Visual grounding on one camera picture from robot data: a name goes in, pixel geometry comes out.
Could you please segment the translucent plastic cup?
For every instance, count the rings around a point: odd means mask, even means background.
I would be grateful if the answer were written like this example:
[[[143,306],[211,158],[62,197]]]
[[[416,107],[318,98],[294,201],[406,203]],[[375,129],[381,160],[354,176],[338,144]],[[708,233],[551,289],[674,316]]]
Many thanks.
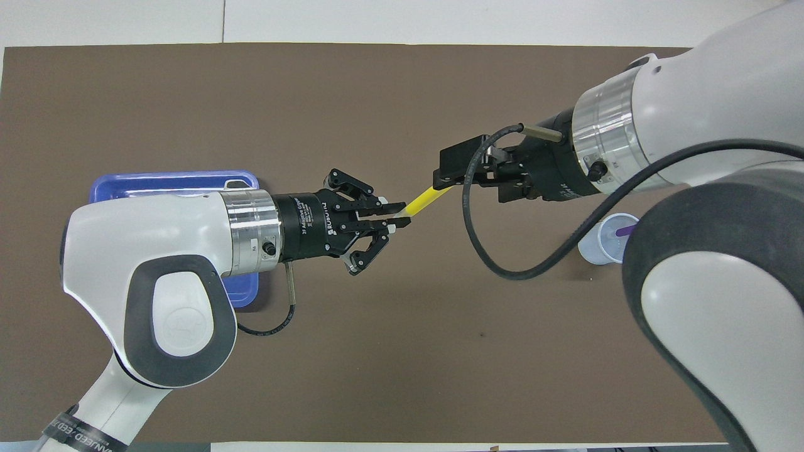
[[[640,218],[628,213],[615,213],[603,218],[578,244],[581,257],[598,266],[622,264],[631,235],[615,237],[615,229],[638,224],[639,221]]]

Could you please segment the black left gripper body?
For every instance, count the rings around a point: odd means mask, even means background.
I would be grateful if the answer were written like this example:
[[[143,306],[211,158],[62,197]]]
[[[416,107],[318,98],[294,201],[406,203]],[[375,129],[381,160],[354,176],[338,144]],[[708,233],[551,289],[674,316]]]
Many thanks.
[[[344,255],[344,234],[339,232],[344,214],[334,211],[341,203],[334,191],[276,194],[273,201],[283,237],[280,261]]]

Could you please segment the brown table mat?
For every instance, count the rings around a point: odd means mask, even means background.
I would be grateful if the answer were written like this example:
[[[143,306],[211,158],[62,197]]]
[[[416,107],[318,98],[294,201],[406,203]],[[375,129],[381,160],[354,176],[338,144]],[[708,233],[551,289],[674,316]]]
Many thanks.
[[[334,167],[391,202],[439,151],[540,121],[647,48],[192,44],[10,48],[0,88],[0,441],[40,437],[111,357],[64,294],[69,215],[108,173],[253,172],[272,192]],[[138,441],[720,443],[629,312],[621,268],[572,252],[530,281],[474,254],[451,191],[356,277],[295,264],[298,308],[238,334]]]

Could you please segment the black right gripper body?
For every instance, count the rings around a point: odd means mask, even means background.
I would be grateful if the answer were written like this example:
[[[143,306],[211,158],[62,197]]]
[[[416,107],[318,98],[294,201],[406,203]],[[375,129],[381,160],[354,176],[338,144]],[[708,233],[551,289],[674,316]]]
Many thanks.
[[[600,193],[575,154],[572,116],[573,110],[566,109],[538,123],[562,132],[565,138],[559,143],[526,137],[518,145],[506,147],[509,160],[502,164],[504,183],[530,183],[535,198],[545,201],[563,202]]]

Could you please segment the yellow pen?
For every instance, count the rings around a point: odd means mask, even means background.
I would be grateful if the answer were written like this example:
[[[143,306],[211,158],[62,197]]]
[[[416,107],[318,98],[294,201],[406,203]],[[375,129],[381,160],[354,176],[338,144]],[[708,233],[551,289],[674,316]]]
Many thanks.
[[[451,188],[451,186],[442,189],[427,188],[424,192],[422,192],[421,195],[414,198],[413,201],[407,204],[400,212],[394,214],[393,218],[414,217],[422,210],[427,208],[427,206],[430,206],[431,203],[442,197],[442,195],[450,191]]]

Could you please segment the blue plastic tray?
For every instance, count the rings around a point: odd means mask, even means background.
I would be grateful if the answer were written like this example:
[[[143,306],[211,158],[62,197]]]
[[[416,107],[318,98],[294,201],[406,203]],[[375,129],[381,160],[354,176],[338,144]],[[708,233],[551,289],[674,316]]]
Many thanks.
[[[89,190],[89,203],[165,193],[189,196],[210,191],[258,188],[256,175],[241,169],[118,173],[103,175],[95,180]]]

